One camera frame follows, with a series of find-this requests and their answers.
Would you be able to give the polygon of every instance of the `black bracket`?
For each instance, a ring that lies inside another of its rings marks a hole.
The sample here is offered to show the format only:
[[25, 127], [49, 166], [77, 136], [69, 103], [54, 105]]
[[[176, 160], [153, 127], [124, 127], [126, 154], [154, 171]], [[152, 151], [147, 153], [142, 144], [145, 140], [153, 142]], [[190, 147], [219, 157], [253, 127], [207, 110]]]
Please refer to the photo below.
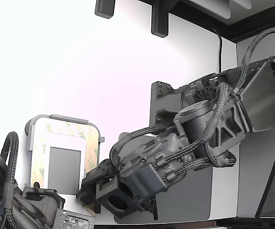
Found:
[[[153, 0], [151, 33], [166, 37], [168, 35], [168, 13], [179, 0]], [[95, 14], [110, 19], [114, 14], [115, 0], [96, 0]]]
[[96, 0], [95, 14], [110, 19], [114, 14], [115, 0]]
[[168, 35], [168, 13], [179, 0], [154, 0], [152, 4], [151, 33], [166, 37]]

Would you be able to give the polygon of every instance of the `black shelf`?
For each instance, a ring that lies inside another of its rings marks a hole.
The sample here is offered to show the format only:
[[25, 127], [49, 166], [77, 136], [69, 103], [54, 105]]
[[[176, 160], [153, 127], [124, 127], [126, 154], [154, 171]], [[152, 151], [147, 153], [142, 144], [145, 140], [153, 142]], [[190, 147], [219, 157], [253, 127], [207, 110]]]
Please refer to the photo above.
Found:
[[[168, 36], [168, 13], [209, 31], [215, 29], [222, 37], [235, 43], [257, 35], [265, 29], [275, 27], [275, 6], [232, 25], [227, 25], [180, 0], [139, 1], [152, 6], [151, 33], [159, 37]], [[97, 0], [95, 14], [109, 19], [114, 14], [114, 7], [115, 0]]]

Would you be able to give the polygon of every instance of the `white backdrop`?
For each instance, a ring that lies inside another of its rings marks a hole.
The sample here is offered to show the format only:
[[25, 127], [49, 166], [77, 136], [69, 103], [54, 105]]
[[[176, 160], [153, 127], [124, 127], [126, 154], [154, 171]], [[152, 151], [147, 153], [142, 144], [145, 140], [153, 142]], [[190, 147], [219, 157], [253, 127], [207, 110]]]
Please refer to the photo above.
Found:
[[[218, 38], [169, 15], [166, 38], [150, 32], [151, 6], [116, 0], [114, 16], [95, 16], [95, 0], [0, 0], [0, 150], [20, 138], [16, 179], [30, 178], [26, 122], [39, 114], [87, 119], [106, 142], [148, 126], [155, 81], [178, 88], [217, 71]], [[236, 45], [223, 40], [222, 69], [237, 66]]]

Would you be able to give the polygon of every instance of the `screw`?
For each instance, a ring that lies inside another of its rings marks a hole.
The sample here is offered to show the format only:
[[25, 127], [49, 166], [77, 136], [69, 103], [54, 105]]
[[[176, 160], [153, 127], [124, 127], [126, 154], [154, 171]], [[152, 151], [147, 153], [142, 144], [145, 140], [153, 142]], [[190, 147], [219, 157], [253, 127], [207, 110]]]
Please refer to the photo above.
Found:
[[142, 157], [142, 158], [141, 158], [141, 163], [142, 163], [142, 164], [145, 164], [145, 163], [146, 163], [146, 159]]

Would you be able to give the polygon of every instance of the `braided cable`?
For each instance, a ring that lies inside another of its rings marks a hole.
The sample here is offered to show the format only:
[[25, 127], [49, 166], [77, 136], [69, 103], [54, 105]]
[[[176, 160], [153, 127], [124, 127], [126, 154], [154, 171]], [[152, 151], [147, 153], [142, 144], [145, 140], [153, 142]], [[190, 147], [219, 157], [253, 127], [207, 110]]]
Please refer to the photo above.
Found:
[[[10, 132], [6, 137], [6, 140], [2, 149], [2, 151], [7, 151], [8, 149], [8, 154], [10, 154], [5, 183], [15, 184], [14, 176], [15, 176], [15, 169], [16, 169], [17, 158], [18, 158], [18, 147], [19, 147], [18, 134], [16, 132]], [[5, 196], [4, 198], [13, 199], [13, 196], [12, 197]], [[12, 206], [11, 208], [4, 209], [4, 214], [2, 218], [2, 223], [0, 225], [0, 229], [4, 229], [6, 225], [8, 225], [11, 229], [19, 229], [19, 227], [17, 226], [13, 218]]]
[[146, 135], [146, 134], [151, 134], [155, 132], [156, 127], [155, 126], [150, 126], [146, 127], [137, 131], [134, 131], [132, 133], [129, 133], [125, 137], [123, 137], [121, 140], [116, 142], [113, 147], [110, 150], [110, 162], [109, 162], [109, 168], [108, 168], [108, 174], [111, 176], [117, 171], [118, 164], [117, 164], [117, 156], [119, 155], [120, 151], [122, 148], [130, 142], [132, 139]]
[[229, 98], [229, 85], [226, 82], [220, 84], [220, 93], [217, 100], [217, 105], [215, 107], [213, 117], [217, 120], [221, 119], [224, 112], [225, 106]]
[[196, 150], [197, 148], [201, 147], [204, 144], [205, 144], [205, 141], [198, 139], [198, 140], [194, 141], [192, 144], [190, 144], [189, 146], [183, 148], [182, 150], [167, 155], [164, 158], [165, 162], [168, 163], [169, 161], [181, 158], [181, 157], [189, 154], [190, 152]]
[[206, 157], [202, 157], [199, 158], [195, 161], [192, 161], [184, 166], [182, 166], [181, 168], [178, 168], [177, 170], [175, 170], [175, 175], [176, 176], [181, 176], [185, 173], [187, 173], [188, 171], [192, 170], [192, 169], [196, 169], [200, 166], [211, 166], [212, 164], [210, 163], [210, 160]]
[[263, 31], [262, 33], [260, 33], [259, 35], [257, 35], [255, 37], [255, 39], [252, 41], [252, 43], [249, 45], [245, 56], [243, 58], [242, 61], [242, 65], [241, 65], [241, 75], [240, 78], [237, 82], [237, 84], [234, 86], [234, 92], [235, 93], [239, 93], [241, 88], [243, 87], [244, 81], [246, 79], [247, 73], [248, 73], [248, 67], [249, 67], [249, 63], [250, 63], [250, 58], [251, 55], [253, 53], [253, 51], [255, 50], [257, 44], [267, 35], [275, 33], [275, 28], [270, 28], [268, 30]]

